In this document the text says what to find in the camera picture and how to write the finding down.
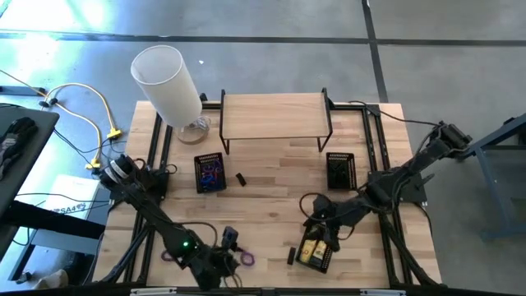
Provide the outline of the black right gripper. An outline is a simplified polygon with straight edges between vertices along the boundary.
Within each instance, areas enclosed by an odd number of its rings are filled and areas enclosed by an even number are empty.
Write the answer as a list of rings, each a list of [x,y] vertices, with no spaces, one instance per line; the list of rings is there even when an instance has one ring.
[[[339,222],[346,215],[350,215],[358,208],[358,199],[354,197],[347,201],[333,201],[333,203],[335,204],[335,212],[333,215],[316,215],[313,211],[313,213],[307,217],[306,226],[312,226],[310,228],[310,240],[324,241],[333,252],[338,252],[340,250],[339,230],[332,228],[325,230],[324,225],[314,224]]]

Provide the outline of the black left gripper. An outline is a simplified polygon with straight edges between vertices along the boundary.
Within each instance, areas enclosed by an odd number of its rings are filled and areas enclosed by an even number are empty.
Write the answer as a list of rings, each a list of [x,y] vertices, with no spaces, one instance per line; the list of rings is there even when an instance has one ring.
[[[192,275],[201,290],[218,289],[221,279],[235,274],[240,263],[220,247],[204,247],[192,259]]]

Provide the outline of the yellow green crayon box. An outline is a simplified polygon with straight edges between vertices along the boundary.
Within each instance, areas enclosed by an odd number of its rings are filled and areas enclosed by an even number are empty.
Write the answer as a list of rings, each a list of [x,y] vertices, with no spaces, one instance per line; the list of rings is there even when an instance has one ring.
[[[310,261],[312,253],[314,252],[314,249],[316,248],[316,244],[317,244],[316,240],[310,240],[310,239],[306,239],[303,242],[302,251],[300,254],[301,262],[308,263]]]
[[[310,263],[313,266],[321,266],[325,256],[326,244],[324,241],[318,241],[311,255]]]

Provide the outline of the dark grey side desk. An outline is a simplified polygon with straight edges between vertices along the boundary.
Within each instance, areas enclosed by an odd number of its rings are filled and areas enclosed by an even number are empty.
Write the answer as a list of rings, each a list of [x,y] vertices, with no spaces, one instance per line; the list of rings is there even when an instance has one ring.
[[[9,168],[4,179],[0,180],[0,260],[20,227],[52,229],[53,224],[46,219],[55,216],[53,211],[18,201],[16,196],[51,137],[59,115],[18,105],[0,106],[0,136],[13,121],[23,117],[33,119],[38,131],[28,141],[21,156]]]

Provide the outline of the black slotted plastic basket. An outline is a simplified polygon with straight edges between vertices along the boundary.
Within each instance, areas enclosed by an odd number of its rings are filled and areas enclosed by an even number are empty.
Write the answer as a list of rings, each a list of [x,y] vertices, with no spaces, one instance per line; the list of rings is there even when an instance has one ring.
[[[301,251],[302,251],[302,245],[303,245],[303,242],[306,240],[306,239],[310,239],[310,228],[311,227],[306,227],[305,228],[305,232],[302,236],[302,241],[299,245],[299,250],[298,250],[298,253],[295,255],[295,261],[298,262],[299,264],[301,265],[304,265],[308,268],[311,268],[315,271],[319,271],[323,274],[326,274],[328,269],[329,269],[329,266],[330,266],[330,261],[331,261],[331,257],[332,257],[332,253],[333,251],[326,245],[326,250],[325,250],[325,256],[324,256],[324,259],[323,259],[323,262],[322,262],[322,265],[321,266],[313,266],[310,261],[308,263],[304,263],[304,262],[301,262],[300,261],[300,254],[301,254]]]
[[[326,153],[327,187],[336,190],[358,188],[354,154],[342,152]]]
[[[223,191],[227,188],[227,182],[225,177],[225,172],[219,173],[218,182],[209,185],[208,187],[202,187],[200,184],[201,173],[202,172],[211,172],[212,164],[214,160],[220,160],[223,163],[223,155],[221,152],[211,153],[207,155],[198,155],[194,157],[194,167],[195,167],[195,178],[196,178],[196,191],[198,193],[212,193]]]

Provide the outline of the white light bar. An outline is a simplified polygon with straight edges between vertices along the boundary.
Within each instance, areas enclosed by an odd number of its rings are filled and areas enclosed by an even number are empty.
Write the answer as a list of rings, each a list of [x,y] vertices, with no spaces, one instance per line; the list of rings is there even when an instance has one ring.
[[[360,296],[407,296],[407,293],[397,289],[361,289]]]
[[[169,296],[175,295],[177,289],[174,287],[156,287],[132,289],[129,296]]]

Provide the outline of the wooden shelf black metal legs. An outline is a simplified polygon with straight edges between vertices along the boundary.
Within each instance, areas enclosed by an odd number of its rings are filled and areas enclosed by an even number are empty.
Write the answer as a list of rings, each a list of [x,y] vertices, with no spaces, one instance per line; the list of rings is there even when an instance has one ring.
[[[224,151],[236,140],[313,138],[322,152],[333,134],[327,89],[315,93],[228,94],[221,91],[219,138]]]

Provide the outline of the white cardboard box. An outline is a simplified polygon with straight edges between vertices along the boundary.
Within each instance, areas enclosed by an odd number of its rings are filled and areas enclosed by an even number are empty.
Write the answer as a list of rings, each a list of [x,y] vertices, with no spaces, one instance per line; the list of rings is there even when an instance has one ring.
[[[99,182],[94,179],[58,175],[43,205],[46,210],[86,220],[94,202]]]

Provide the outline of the white shade table lamp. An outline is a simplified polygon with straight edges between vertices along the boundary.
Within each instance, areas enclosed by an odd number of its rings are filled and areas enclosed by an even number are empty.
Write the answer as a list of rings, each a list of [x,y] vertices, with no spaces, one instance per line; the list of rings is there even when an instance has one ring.
[[[181,143],[196,145],[207,138],[210,120],[201,115],[200,95],[179,50],[168,45],[144,49],[131,63],[131,75]]]

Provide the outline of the black glove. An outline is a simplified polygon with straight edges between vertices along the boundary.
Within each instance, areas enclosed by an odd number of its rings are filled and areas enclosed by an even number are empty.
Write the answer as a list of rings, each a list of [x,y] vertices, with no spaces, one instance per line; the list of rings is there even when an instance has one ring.
[[[18,118],[0,136],[0,180],[4,179],[9,168],[21,156],[24,147],[38,131],[33,119]]]

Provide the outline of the grey blue metal table frame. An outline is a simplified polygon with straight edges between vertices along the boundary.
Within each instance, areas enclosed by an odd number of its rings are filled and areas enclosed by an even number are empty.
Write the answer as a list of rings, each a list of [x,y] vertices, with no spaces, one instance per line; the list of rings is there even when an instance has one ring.
[[[526,234],[526,113],[471,145],[492,200],[498,229],[482,234],[485,239]]]

